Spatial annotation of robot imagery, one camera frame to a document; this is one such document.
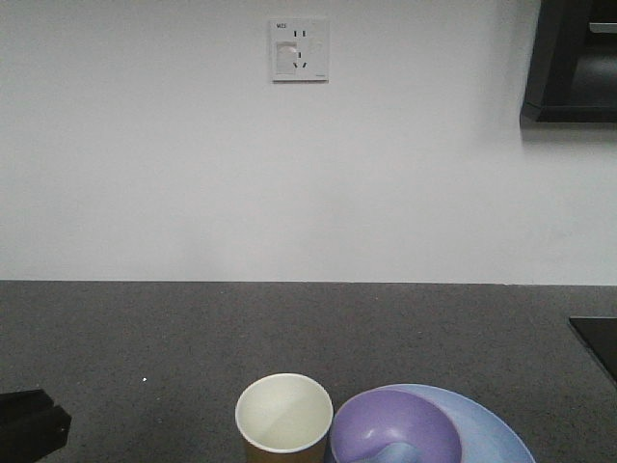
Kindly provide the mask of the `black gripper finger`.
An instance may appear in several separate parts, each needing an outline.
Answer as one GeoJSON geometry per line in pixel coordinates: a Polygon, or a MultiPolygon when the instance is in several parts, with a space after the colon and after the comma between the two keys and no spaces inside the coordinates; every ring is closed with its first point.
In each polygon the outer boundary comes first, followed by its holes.
{"type": "Polygon", "coordinates": [[[70,425],[43,389],[1,394],[1,461],[38,462],[67,444],[70,425]]]}

